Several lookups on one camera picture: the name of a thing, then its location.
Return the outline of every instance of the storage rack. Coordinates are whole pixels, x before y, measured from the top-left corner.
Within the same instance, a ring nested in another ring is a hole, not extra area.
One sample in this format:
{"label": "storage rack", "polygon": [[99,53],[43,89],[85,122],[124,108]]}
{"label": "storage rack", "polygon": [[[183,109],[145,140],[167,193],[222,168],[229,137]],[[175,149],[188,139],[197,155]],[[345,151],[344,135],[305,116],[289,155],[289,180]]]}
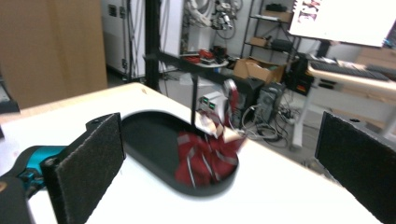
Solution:
{"label": "storage rack", "polygon": [[254,48],[261,48],[261,49],[271,50],[271,55],[270,55],[270,60],[269,61],[272,61],[272,58],[273,58],[273,55],[274,55],[274,51],[278,51],[278,50],[272,49],[271,47],[267,47],[267,46],[261,47],[261,46],[256,46],[256,45],[252,45],[252,44],[249,43],[249,41],[247,40],[247,37],[248,37],[248,34],[249,34],[249,32],[248,32],[249,26],[250,26],[252,20],[257,20],[257,23],[256,23],[256,25],[254,27],[253,36],[257,36],[258,35],[258,30],[259,30],[259,27],[261,26],[262,21],[272,22],[272,23],[274,23],[273,24],[274,26],[271,29],[267,30],[261,36],[267,36],[267,35],[273,33],[274,31],[276,31],[274,38],[279,38],[279,33],[282,32],[285,35],[286,39],[292,43],[291,50],[286,52],[286,53],[288,53],[287,62],[289,62],[291,59],[294,58],[294,56],[295,56],[295,54],[297,52],[297,48],[300,45],[301,38],[299,38],[297,36],[289,35],[289,33],[287,32],[287,30],[285,28],[285,26],[289,25],[289,22],[282,21],[282,20],[273,21],[273,20],[269,20],[269,19],[265,19],[265,18],[257,16],[257,15],[261,15],[262,14],[262,10],[263,10],[263,7],[264,7],[264,2],[265,2],[264,0],[261,1],[258,13],[255,13],[253,15],[252,15],[252,10],[253,10],[253,6],[255,6],[255,0],[253,0],[251,2],[251,4],[250,4],[249,17],[248,17],[247,26],[246,26],[247,28],[246,28],[245,36],[244,36],[244,44],[242,45],[242,50],[241,50],[240,57],[241,58],[244,57],[245,46],[250,46],[249,56],[252,54],[252,51],[253,51]]}

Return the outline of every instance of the computer tower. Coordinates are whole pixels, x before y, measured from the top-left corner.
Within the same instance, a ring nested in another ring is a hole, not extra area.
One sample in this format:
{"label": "computer tower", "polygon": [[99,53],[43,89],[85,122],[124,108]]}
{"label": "computer tower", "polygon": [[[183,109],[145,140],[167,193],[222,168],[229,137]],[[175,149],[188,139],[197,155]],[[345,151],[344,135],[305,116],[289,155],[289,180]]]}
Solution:
{"label": "computer tower", "polygon": [[131,69],[127,1],[102,0],[101,9],[106,66],[126,76]]}
{"label": "computer tower", "polygon": [[314,77],[306,73],[308,69],[308,59],[306,55],[298,53],[297,56],[298,61],[291,64],[289,72],[285,75],[285,83],[288,89],[302,95],[307,95],[314,81]]}
{"label": "computer tower", "polygon": [[254,110],[256,124],[270,123],[279,108],[284,90],[285,85],[277,82],[269,83],[260,89],[258,107]]}
{"label": "computer tower", "polygon": [[252,118],[252,113],[247,112],[252,105],[256,104],[264,81],[257,78],[241,77],[233,77],[233,81],[238,90],[238,104],[236,106],[236,111],[232,115],[232,125],[235,128],[241,129],[243,125],[242,122],[249,122]]}

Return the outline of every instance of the floor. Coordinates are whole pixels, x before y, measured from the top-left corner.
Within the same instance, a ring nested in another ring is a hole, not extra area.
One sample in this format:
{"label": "floor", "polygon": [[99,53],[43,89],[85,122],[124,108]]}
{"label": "floor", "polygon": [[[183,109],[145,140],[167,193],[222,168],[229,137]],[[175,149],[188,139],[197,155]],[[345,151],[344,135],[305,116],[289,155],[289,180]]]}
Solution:
{"label": "floor", "polygon": [[[113,88],[122,85],[125,82],[122,80],[122,76],[120,74],[115,71],[108,70],[107,83],[109,88]],[[189,74],[171,72],[160,79],[161,93],[188,107],[191,107],[191,90],[192,84]],[[198,96],[202,96],[213,91],[221,91],[221,86],[211,83],[205,79],[199,79]],[[304,99],[305,96],[286,90],[284,92],[281,105],[287,106],[294,111],[294,113],[298,114],[304,104]],[[317,106],[313,106],[311,109],[312,111],[308,112],[304,122],[303,148],[294,148],[291,146],[293,127],[291,124],[284,122],[280,118],[275,118],[272,125],[278,125],[277,127],[281,130],[282,136],[284,136],[283,138],[275,142],[264,141],[262,139],[255,139],[254,141],[257,141],[263,146],[272,149],[274,152],[279,153],[286,158],[319,173],[320,175],[332,179],[332,177],[321,167],[314,157],[318,141],[318,131],[321,123],[321,114],[327,109]]]}

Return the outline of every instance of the keyboard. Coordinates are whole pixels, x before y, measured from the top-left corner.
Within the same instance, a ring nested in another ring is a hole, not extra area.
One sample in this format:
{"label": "keyboard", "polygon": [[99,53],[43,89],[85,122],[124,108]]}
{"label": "keyboard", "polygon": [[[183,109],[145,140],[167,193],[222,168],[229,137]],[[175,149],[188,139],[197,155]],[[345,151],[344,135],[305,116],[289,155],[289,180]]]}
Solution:
{"label": "keyboard", "polygon": [[367,64],[366,70],[372,72],[379,72],[384,76],[388,77],[390,80],[396,81],[396,69],[387,68],[380,65],[375,64]]}
{"label": "keyboard", "polygon": [[379,72],[372,72],[368,70],[361,70],[350,67],[343,67],[335,63],[317,63],[311,62],[311,67],[315,70],[338,73],[352,77],[365,77],[381,81],[389,81],[389,78]]}

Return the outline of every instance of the cardboard box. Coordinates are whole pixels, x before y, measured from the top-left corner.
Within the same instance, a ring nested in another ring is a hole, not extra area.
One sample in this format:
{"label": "cardboard box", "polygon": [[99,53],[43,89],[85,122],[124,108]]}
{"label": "cardboard box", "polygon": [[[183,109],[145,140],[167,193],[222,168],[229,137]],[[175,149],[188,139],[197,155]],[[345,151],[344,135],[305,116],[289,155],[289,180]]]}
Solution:
{"label": "cardboard box", "polygon": [[257,58],[239,59],[236,62],[233,74],[237,77],[255,77],[270,82],[280,82],[285,71],[285,64],[269,63]]}
{"label": "cardboard box", "polygon": [[99,1],[1,1],[1,74],[21,109],[107,88]]}
{"label": "cardboard box", "polygon": [[267,45],[267,40],[262,37],[253,36],[250,38],[250,44],[259,47],[265,47]]}
{"label": "cardboard box", "polygon": [[277,12],[277,11],[269,11],[269,10],[263,10],[262,15],[278,17],[281,21],[284,22],[291,22],[291,19],[293,17],[292,12]]}

